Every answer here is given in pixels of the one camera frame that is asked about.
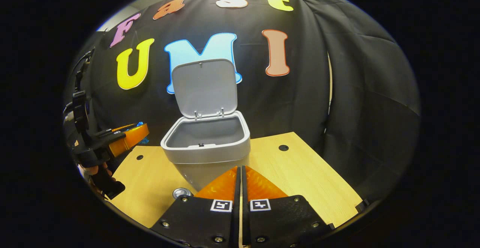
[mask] open lid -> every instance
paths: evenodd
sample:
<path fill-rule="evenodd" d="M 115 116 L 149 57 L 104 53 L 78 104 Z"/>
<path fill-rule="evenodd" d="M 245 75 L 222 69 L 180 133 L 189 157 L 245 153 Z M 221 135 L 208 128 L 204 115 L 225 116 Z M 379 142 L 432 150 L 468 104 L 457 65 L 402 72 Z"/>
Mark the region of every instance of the open lid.
<path fill-rule="evenodd" d="M 187 118 L 230 114 L 237 108 L 235 67 L 226 59 L 203 60 L 172 71 L 175 98 Z"/>

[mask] wooden board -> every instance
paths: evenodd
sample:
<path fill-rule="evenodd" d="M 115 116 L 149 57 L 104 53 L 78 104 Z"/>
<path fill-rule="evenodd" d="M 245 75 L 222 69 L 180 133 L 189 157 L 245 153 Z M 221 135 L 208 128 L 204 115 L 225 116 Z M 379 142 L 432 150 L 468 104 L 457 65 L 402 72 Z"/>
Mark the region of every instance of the wooden board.
<path fill-rule="evenodd" d="M 250 167 L 287 195 L 303 195 L 327 224 L 337 227 L 357 214 L 355 206 L 362 199 L 295 133 L 252 139 L 250 144 Z M 289 150 L 279 150 L 280 145 Z M 157 146 L 136 146 L 113 176 L 126 189 L 112 204 L 146 227 L 173 203 L 175 188 L 196 193 Z"/>

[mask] wooden table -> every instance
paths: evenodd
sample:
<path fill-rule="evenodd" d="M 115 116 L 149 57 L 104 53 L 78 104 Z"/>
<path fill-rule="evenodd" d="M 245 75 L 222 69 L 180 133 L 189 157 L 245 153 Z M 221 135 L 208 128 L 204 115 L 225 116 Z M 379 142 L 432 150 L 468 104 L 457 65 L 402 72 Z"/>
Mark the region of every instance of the wooden table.
<path fill-rule="evenodd" d="M 250 144 L 249 166 L 287 195 L 303 195 L 325 223 L 338 227 L 357 214 L 362 199 L 294 132 L 251 139 Z M 288 145 L 288 151 L 279 150 L 280 145 Z M 197 192 L 159 146 L 136 146 L 113 176 L 126 189 L 111 203 L 149 228 L 173 203 L 175 188 Z"/>

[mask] white trash can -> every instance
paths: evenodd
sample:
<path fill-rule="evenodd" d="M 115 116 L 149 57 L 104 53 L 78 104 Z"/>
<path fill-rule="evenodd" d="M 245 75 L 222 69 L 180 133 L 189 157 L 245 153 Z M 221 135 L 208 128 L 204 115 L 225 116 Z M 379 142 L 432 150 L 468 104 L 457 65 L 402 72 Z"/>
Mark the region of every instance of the white trash can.
<path fill-rule="evenodd" d="M 161 147 L 197 190 L 234 166 L 247 166 L 250 131 L 237 111 L 235 68 L 229 60 L 192 62 L 172 71 L 175 98 L 183 117 Z"/>

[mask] black fabric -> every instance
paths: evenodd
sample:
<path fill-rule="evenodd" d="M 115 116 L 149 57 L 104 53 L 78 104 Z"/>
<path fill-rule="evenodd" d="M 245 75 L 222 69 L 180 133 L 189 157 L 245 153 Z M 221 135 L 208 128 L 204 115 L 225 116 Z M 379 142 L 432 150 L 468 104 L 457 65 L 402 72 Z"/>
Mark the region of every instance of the black fabric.
<path fill-rule="evenodd" d="M 168 94 L 170 60 L 165 45 L 187 39 L 198 52 L 216 33 L 235 33 L 238 110 L 252 139 L 294 131 L 317 151 L 362 198 L 384 197 L 409 164 L 420 121 L 413 71 L 395 40 L 370 16 L 346 0 L 289 0 L 292 12 L 267 0 L 247 0 L 241 9 L 217 0 L 184 0 L 175 13 L 153 20 L 163 0 L 140 11 L 125 38 L 110 48 L 116 28 L 96 45 L 88 76 L 95 119 L 101 129 L 143 121 L 149 145 L 182 117 Z M 266 75 L 265 29 L 288 35 L 290 73 Z M 130 90 L 117 83 L 119 53 L 128 48 L 129 74 L 137 71 L 137 45 L 154 38 L 145 80 Z M 329 64 L 333 99 L 329 113 Z"/>

